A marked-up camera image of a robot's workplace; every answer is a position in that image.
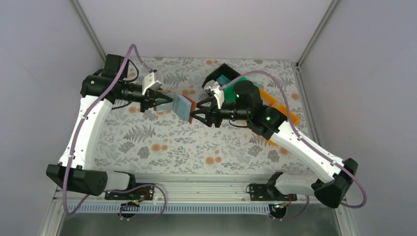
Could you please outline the orange storage bin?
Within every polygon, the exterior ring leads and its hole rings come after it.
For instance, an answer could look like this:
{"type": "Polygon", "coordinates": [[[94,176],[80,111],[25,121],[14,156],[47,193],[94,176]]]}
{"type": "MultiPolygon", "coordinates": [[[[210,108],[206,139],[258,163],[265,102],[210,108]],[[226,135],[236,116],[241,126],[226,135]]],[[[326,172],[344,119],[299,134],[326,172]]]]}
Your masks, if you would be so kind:
{"type": "MultiPolygon", "coordinates": [[[[276,109],[280,113],[281,118],[288,118],[287,107],[283,103],[279,103],[276,98],[274,98],[272,95],[267,93],[262,88],[259,89],[259,92],[261,99],[264,101],[266,105],[269,105],[276,109]]],[[[300,122],[300,117],[293,112],[290,112],[290,117],[292,119],[293,125],[298,125],[298,123],[300,122]]]]}

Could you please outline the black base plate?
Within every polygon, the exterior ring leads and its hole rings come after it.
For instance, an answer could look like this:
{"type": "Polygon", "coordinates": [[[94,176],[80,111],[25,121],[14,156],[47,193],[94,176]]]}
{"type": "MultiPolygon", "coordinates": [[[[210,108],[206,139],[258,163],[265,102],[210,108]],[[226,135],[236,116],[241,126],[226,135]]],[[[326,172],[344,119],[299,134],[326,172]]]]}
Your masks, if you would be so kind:
{"type": "Polygon", "coordinates": [[[155,191],[154,185],[150,183],[136,183],[133,187],[129,187],[126,193],[122,190],[105,193],[105,200],[120,200],[120,201],[151,201],[155,191]]]}
{"type": "Polygon", "coordinates": [[[296,201],[296,194],[284,195],[273,185],[251,183],[245,189],[251,201],[296,201]]]}

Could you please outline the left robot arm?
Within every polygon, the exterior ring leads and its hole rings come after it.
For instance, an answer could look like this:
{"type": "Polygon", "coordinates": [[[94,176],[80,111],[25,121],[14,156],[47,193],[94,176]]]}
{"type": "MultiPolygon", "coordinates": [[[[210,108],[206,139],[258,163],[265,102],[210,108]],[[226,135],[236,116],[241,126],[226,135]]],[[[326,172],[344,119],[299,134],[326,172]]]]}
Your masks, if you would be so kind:
{"type": "Polygon", "coordinates": [[[136,102],[140,111],[172,102],[161,93],[162,80],[151,69],[140,84],[126,80],[128,67],[124,57],[108,54],[105,66],[82,82],[79,114],[70,141],[57,164],[47,167],[46,175],[64,190],[99,196],[117,190],[124,199],[136,195],[134,175],[120,171],[94,170],[94,158],[101,129],[117,100],[136,102]]]}

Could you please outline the floral table mat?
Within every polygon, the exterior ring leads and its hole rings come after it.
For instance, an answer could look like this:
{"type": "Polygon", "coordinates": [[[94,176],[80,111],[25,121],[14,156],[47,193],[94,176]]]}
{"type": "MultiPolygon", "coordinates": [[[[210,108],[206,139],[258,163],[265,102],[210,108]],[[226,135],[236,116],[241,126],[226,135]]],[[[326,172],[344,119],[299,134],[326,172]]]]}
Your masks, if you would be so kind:
{"type": "MultiPolygon", "coordinates": [[[[280,91],[265,75],[250,80],[279,104],[286,96],[290,109],[300,118],[298,129],[308,134],[304,109],[292,64],[288,60],[145,58],[163,76],[163,88],[176,89],[195,101],[207,94],[205,77],[222,64],[239,73],[254,70],[276,77],[280,91]]],[[[285,148],[245,128],[243,121],[223,121],[219,128],[194,120],[187,123],[172,111],[140,112],[133,103],[109,113],[93,159],[101,171],[176,174],[273,174],[309,175],[310,169],[285,148]]]]}

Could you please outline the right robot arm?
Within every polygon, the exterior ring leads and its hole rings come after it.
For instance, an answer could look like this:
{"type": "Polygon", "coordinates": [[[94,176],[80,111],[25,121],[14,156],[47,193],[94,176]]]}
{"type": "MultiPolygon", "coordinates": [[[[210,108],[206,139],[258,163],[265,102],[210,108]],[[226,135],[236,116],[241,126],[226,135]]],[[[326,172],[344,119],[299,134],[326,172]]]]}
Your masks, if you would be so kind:
{"type": "Polygon", "coordinates": [[[233,90],[235,101],[226,102],[219,88],[211,88],[210,97],[198,102],[191,117],[208,127],[219,127],[225,119],[244,120],[253,133],[283,147],[314,173],[312,177],[291,177],[277,172],[266,184],[251,185],[251,199],[287,201],[289,195],[307,195],[330,208],[339,207],[352,185],[357,162],[343,160],[302,135],[285,114],[263,104],[259,88],[251,81],[239,81],[233,90]]]}

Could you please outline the aluminium rail frame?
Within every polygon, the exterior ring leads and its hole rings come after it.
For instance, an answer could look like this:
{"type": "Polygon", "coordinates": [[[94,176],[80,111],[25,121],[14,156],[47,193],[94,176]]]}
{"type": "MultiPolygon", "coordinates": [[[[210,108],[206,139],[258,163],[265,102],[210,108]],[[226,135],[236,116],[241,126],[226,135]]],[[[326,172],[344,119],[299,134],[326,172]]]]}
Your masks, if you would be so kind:
{"type": "Polygon", "coordinates": [[[67,207],[77,213],[150,214],[274,214],[282,217],[295,207],[320,204],[314,196],[297,195],[296,201],[251,201],[251,183],[266,184],[272,174],[188,175],[138,174],[137,183],[150,183],[151,201],[105,200],[105,193],[86,197],[68,192],[67,207]]]}

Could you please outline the brown leather card holder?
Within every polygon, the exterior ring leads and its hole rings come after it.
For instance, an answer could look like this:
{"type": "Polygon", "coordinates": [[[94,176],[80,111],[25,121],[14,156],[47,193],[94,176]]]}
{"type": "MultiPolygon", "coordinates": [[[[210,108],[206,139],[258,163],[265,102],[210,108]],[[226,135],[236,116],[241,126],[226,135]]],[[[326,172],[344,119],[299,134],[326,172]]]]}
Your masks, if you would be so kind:
{"type": "Polygon", "coordinates": [[[178,90],[161,90],[160,92],[170,97],[172,101],[156,106],[154,111],[158,113],[173,112],[178,118],[191,124],[193,117],[190,116],[190,113],[195,111],[196,102],[178,90]]]}

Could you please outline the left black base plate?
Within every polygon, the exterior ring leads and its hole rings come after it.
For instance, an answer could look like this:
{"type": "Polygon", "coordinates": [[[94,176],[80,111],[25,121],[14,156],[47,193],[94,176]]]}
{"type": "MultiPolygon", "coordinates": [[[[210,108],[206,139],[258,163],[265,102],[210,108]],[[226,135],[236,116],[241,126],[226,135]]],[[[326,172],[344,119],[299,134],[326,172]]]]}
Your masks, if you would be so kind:
{"type": "Polygon", "coordinates": [[[120,200],[120,201],[151,201],[155,191],[154,185],[150,183],[136,183],[133,187],[129,187],[126,193],[122,190],[105,193],[105,200],[120,200]]]}

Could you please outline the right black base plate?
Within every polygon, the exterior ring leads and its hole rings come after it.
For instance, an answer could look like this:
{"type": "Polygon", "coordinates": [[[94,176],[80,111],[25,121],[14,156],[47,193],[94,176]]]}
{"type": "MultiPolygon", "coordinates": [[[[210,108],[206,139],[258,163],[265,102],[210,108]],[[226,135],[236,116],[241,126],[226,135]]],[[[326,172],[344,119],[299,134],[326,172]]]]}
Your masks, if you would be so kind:
{"type": "Polygon", "coordinates": [[[284,195],[273,185],[251,183],[245,189],[251,201],[296,201],[296,194],[284,195]]]}

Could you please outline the teal item in black bin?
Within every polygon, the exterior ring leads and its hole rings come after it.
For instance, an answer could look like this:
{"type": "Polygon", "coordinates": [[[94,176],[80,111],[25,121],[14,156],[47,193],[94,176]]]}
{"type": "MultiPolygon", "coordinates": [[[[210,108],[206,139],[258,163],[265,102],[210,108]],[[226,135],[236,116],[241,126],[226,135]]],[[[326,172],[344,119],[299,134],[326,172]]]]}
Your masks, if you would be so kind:
{"type": "Polygon", "coordinates": [[[221,75],[216,79],[216,82],[220,85],[220,86],[224,86],[226,84],[228,84],[231,80],[228,79],[226,76],[221,75]]]}

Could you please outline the black storage bin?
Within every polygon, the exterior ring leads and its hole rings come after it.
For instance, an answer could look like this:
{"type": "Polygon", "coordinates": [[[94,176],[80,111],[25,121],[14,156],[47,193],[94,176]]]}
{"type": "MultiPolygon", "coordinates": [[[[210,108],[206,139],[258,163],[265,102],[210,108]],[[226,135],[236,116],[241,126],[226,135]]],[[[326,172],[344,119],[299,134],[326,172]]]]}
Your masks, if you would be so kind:
{"type": "Polygon", "coordinates": [[[205,89],[207,83],[210,82],[210,81],[215,81],[216,82],[216,79],[221,75],[226,76],[228,79],[230,79],[232,81],[235,78],[237,78],[238,76],[240,76],[240,73],[238,73],[236,70],[231,68],[228,64],[223,63],[205,78],[205,80],[203,82],[203,85],[202,85],[202,88],[205,89]]]}

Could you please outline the green storage bin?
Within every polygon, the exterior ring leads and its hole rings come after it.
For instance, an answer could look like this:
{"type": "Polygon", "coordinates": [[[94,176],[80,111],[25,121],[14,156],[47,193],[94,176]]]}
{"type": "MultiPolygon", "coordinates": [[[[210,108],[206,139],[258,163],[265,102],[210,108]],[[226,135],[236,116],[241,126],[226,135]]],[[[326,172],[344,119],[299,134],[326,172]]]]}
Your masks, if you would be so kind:
{"type": "Polygon", "coordinates": [[[243,95],[249,95],[252,99],[261,99],[259,88],[250,80],[243,78],[224,89],[226,102],[235,102],[243,95]]]}

